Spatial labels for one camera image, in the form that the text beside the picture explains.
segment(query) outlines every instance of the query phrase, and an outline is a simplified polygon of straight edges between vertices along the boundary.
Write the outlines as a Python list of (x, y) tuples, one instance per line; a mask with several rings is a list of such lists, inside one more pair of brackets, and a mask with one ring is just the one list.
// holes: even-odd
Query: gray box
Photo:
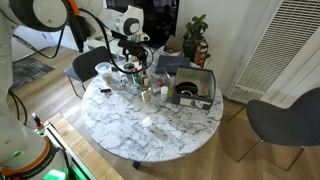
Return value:
[[(197, 85), (197, 95), (190, 96), (177, 93), (176, 86), (183, 82), (191, 82)], [(180, 66), (178, 68), (173, 87), (174, 92), (171, 99), (173, 104), (180, 104), (199, 109), (210, 110), (214, 102), (217, 85), (213, 71), (201, 68)]]

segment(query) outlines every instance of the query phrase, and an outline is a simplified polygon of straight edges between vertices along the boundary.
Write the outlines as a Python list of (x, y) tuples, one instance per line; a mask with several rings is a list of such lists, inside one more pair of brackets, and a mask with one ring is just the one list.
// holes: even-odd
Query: round table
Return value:
[[(95, 77), (82, 100), (82, 119), (89, 134), (110, 153), (136, 162), (177, 159), (200, 148), (218, 128), (223, 112), (219, 89), (209, 111), (171, 104), (160, 94), (144, 103), (133, 84), (118, 89), (121, 77), (116, 74), (111, 84)], [(112, 93), (101, 93), (105, 88)], [(153, 121), (151, 129), (142, 126), (146, 117)]]

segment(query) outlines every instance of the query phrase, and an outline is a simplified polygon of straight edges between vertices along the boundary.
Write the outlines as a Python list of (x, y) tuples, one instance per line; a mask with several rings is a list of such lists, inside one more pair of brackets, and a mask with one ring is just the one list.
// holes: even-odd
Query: box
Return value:
[(200, 66), (201, 68), (204, 67), (204, 63), (206, 62), (208, 48), (209, 48), (209, 45), (205, 40), (201, 41), (196, 47), (196, 52), (194, 54), (193, 62), (198, 66)]
[[(177, 85), (183, 82), (195, 84), (198, 89), (197, 94), (190, 96), (177, 92)], [(194, 67), (179, 67), (173, 87), (174, 92), (171, 98), (173, 104), (210, 110), (214, 102), (217, 85), (211, 70)]]
[(177, 38), (170, 36), (164, 46), (159, 48), (160, 55), (166, 56), (181, 56), (182, 55), (182, 46)]

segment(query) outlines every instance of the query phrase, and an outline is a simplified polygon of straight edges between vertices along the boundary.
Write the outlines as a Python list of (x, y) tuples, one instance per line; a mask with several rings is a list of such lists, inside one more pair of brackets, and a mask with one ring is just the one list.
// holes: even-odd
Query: chair leg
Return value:
[(287, 169), (285, 169), (286, 171), (289, 171), (289, 170), (292, 168), (292, 166), (293, 166), (293, 165), (296, 163), (296, 161), (299, 159), (299, 157), (301, 156), (301, 154), (303, 153), (303, 151), (304, 151), (304, 147), (301, 146), (300, 151), (297, 153), (296, 157), (294, 158), (294, 160), (292, 161), (292, 163), (290, 164), (290, 166), (289, 166)]
[(244, 105), (239, 111), (236, 112), (228, 121), (231, 121), (233, 118), (235, 118), (244, 108), (246, 108), (246, 105)]
[(86, 88), (84, 87), (83, 83), (81, 83), (81, 86), (82, 86), (83, 90), (86, 91)]
[(76, 94), (76, 96), (80, 97), (80, 96), (78, 95), (76, 89), (74, 88), (74, 85), (73, 85), (73, 83), (72, 83), (72, 80), (71, 80), (71, 78), (70, 78), (69, 76), (68, 76), (68, 79), (69, 79), (69, 81), (70, 81), (70, 84), (71, 84), (72, 89), (73, 89), (74, 93)]
[(240, 162), (245, 156), (247, 156), (250, 152), (254, 151), (261, 143), (263, 143), (263, 140), (259, 141), (256, 145), (254, 145), (248, 152), (246, 152), (240, 159), (236, 160), (237, 162)]

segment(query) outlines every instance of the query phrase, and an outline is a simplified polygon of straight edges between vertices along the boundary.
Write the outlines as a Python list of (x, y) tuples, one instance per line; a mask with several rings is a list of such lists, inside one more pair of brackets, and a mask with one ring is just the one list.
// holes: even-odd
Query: rug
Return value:
[(26, 57), (12, 64), (13, 85), (11, 90), (16, 91), (30, 82), (54, 70), (53, 67), (42, 64), (32, 57)]

